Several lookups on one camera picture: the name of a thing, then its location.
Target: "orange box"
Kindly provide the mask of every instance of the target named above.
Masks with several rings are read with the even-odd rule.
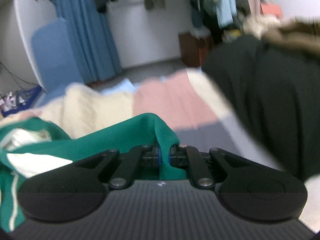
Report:
[[[260,5],[262,15],[272,14],[275,15],[277,18],[283,18],[282,9],[279,5],[273,3],[261,3]]]

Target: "white stripe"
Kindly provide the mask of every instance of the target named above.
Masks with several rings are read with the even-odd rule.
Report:
[[[58,158],[46,154],[31,154],[31,153],[8,153],[7,159],[14,167],[17,173],[25,178],[52,171],[62,166],[72,163],[70,160]]]
[[[19,181],[19,175],[16,172],[11,173],[14,178],[11,184],[11,195],[12,195],[12,202],[13,202],[13,209],[12,214],[9,220],[9,229],[10,231],[14,231],[15,222],[18,215],[18,200],[17,200],[17,185]]]

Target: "gray floor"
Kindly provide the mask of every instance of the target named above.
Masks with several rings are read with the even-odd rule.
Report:
[[[94,87],[97,91],[102,91],[106,88],[110,88],[121,82],[123,79],[128,78],[131,83],[139,83],[150,77],[168,76],[177,70],[183,69],[186,66],[180,59],[169,60],[164,62],[158,62],[148,64],[144,66],[137,66],[133,68],[124,69],[122,75],[108,81],[103,85]]]

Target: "black coat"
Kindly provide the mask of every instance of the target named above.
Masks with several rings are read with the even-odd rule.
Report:
[[[320,173],[320,63],[243,36],[202,70],[220,86],[248,131],[288,172]]]

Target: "ribbed gray surface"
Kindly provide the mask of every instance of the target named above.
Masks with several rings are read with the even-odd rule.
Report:
[[[298,220],[261,225],[234,216],[208,190],[188,180],[136,181],[112,191],[89,216],[66,224],[27,221],[11,235],[16,240],[309,240],[313,233]]]

